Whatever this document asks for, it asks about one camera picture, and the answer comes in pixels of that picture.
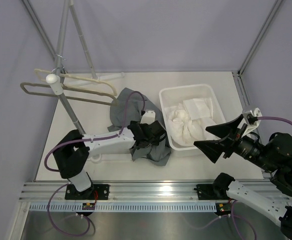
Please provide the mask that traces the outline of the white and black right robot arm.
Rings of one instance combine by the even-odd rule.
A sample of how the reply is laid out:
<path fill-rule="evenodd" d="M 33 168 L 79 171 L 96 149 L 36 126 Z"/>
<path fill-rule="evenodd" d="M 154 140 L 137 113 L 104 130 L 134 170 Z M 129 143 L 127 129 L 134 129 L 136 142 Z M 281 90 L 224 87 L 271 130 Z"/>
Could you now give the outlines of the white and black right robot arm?
<path fill-rule="evenodd" d="M 271 175 L 270 182 L 289 198 L 291 204 L 275 203 L 223 172 L 210 185 L 201 187 L 198 184 L 197 195 L 199 198 L 242 202 L 279 226 L 281 233 L 292 240 L 292 136 L 275 132 L 266 145 L 261 144 L 259 135 L 249 128 L 256 129 L 260 121 L 266 119 L 248 113 L 227 123 L 208 126 L 206 132 L 218 139 L 195 141 L 194 146 L 213 163 L 220 157 L 227 159 L 237 154 L 261 168 Z"/>

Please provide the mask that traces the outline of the white shirt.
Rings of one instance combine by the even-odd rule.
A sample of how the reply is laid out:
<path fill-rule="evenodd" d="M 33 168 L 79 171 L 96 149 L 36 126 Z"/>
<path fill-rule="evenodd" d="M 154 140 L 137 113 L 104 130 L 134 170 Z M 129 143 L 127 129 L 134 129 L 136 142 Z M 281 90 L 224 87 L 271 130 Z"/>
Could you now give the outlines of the white shirt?
<path fill-rule="evenodd" d="M 182 147 L 192 147 L 195 141 L 217 140 L 206 132 L 206 127 L 216 125 L 216 111 L 210 97 L 183 100 L 165 109 L 172 140 Z"/>

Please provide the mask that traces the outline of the grey clothes hanger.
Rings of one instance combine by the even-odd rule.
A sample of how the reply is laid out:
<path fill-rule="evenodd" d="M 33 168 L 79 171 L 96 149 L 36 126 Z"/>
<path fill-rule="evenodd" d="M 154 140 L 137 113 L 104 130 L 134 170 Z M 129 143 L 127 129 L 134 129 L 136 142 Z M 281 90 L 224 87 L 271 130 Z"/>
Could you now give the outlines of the grey clothes hanger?
<path fill-rule="evenodd" d="M 55 78 L 48 78 L 46 81 L 41 81 L 41 83 L 31 83 L 31 82 L 22 82 L 20 84 L 21 89 L 29 95 L 35 95 L 35 96 L 42 96 L 42 97 L 58 97 L 62 93 L 68 93 L 68 92 L 78 92 L 80 94 L 84 94 L 85 96 L 88 95 L 96 95 L 96 96 L 101 96 L 101 97 L 108 97 L 112 99 L 112 102 L 105 102 L 105 101 L 100 101 L 100 100 L 94 100 L 94 99 L 89 99 L 89 98 L 80 98 L 80 97 L 75 97 L 73 95 L 67 95 L 66 99 L 68 100 L 74 100 L 74 101 L 81 101 L 81 102 L 87 102 L 87 103 L 94 103 L 94 104 L 100 104 L 100 105 L 106 105 L 106 106 L 117 106 L 118 105 L 118 100 L 116 96 L 111 95 L 111 92 L 103 92 L 99 91 L 97 89 L 89 89 L 88 87 L 90 85 L 83 86 L 82 89 L 74 89 L 67 87 L 66 84 L 68 84 L 71 80 L 69 78 L 64 78 L 64 77 L 59 77 L 59 75 L 55 75 Z M 26 89 L 27 86 L 30 87 L 40 87 L 40 88 L 49 88 L 52 90 L 52 93 L 44 93 L 44 92 L 33 92 L 33 91 L 28 91 Z"/>

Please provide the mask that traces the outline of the grey-green shirt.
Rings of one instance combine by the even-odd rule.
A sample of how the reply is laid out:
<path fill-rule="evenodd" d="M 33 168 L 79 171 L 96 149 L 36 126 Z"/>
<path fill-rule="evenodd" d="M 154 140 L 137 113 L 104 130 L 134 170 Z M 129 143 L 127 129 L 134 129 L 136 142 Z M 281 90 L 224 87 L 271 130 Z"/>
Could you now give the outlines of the grey-green shirt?
<path fill-rule="evenodd" d="M 164 127 L 164 118 L 161 110 L 152 103 L 145 95 L 133 93 L 132 89 L 124 88 L 117 97 L 118 105 L 111 106 L 109 118 L 111 125 L 107 127 L 109 132 L 120 130 L 122 126 L 127 127 L 131 121 L 139 122 L 142 118 L 142 110 L 153 110 L 155 119 Z M 158 146 L 131 151 L 132 160 L 140 158 L 148 159 L 152 164 L 163 167 L 171 156 L 171 148 L 168 139 L 162 140 Z"/>

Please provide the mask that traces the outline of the beige clothes hanger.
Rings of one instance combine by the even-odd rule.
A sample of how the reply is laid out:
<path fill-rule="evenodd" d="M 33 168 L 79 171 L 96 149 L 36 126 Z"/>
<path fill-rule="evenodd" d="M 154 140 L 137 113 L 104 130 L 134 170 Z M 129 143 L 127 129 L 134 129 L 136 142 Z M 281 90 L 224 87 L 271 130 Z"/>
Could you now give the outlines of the beige clothes hanger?
<path fill-rule="evenodd" d="M 91 78 L 88 77 L 82 77 L 82 76 L 76 76 L 74 74 L 69 74 L 65 71 L 65 68 L 62 66 L 62 61 L 65 61 L 66 59 L 60 55 L 60 54 L 55 54 L 56 60 L 57 60 L 57 65 L 52 71 L 48 70 L 43 70 L 39 68 L 34 69 L 34 73 L 38 77 L 38 79 L 42 82 L 45 82 L 47 78 L 56 78 L 56 73 L 58 70 L 60 70 L 59 77 L 60 78 L 67 78 L 70 79 L 70 82 L 66 84 L 67 87 L 79 90 L 82 89 L 83 86 L 88 86 L 91 84 L 98 84 L 98 85 L 107 85 L 110 87 L 112 90 L 111 95 L 112 96 L 117 96 L 117 90 L 113 84 L 110 83 L 112 80 L 116 79 L 122 79 L 125 74 L 123 72 L 121 73 L 113 73 L 113 74 L 108 74 L 108 75 L 96 75 L 96 72 L 94 70 L 94 66 L 92 63 L 92 59 L 88 51 L 84 52 L 86 60 L 88 61 L 88 66 L 90 67 L 91 70 Z"/>

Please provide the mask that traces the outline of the white plastic basket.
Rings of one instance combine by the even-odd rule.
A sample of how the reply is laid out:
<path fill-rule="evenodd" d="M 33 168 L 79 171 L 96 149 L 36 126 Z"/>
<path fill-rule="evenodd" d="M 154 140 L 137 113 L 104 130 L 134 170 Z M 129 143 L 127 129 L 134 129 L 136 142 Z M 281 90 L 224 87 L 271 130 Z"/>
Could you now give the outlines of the white plastic basket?
<path fill-rule="evenodd" d="M 195 141 L 216 140 L 205 128 L 226 122 L 208 84 L 164 88 L 159 92 L 169 146 L 175 157 L 201 155 Z"/>

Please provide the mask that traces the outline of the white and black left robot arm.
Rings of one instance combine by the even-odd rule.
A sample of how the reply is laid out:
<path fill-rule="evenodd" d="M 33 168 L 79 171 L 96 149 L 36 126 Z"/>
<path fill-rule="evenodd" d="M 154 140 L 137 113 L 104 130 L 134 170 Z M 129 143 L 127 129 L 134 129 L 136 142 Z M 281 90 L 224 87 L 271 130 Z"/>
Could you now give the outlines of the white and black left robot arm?
<path fill-rule="evenodd" d="M 75 188 L 80 198 L 93 195 L 94 185 L 84 170 L 88 158 L 103 154 L 117 154 L 128 150 L 133 159 L 144 158 L 152 147 L 164 142 L 167 132 L 157 120 L 151 124 L 131 121 L 114 132 L 101 135 L 84 135 L 78 130 L 70 131 L 52 150 L 58 172 Z"/>

